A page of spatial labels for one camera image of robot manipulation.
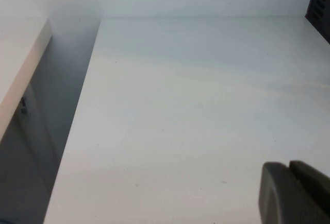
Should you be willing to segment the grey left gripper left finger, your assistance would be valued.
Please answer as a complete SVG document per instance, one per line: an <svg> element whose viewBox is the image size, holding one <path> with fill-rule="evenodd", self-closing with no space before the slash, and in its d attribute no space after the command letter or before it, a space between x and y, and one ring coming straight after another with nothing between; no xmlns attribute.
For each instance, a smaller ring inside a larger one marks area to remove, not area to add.
<svg viewBox="0 0 330 224"><path fill-rule="evenodd" d="M259 211L262 223L329 223L329 210L322 210L289 165L279 162L262 167Z"/></svg>

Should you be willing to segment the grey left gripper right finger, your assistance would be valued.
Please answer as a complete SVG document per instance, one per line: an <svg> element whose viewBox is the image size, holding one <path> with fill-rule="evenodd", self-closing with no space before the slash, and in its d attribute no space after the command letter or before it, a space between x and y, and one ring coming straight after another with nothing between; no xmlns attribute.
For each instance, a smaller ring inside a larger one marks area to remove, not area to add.
<svg viewBox="0 0 330 224"><path fill-rule="evenodd" d="M329 210L329 177L303 161L290 161L289 170L314 202Z"/></svg>

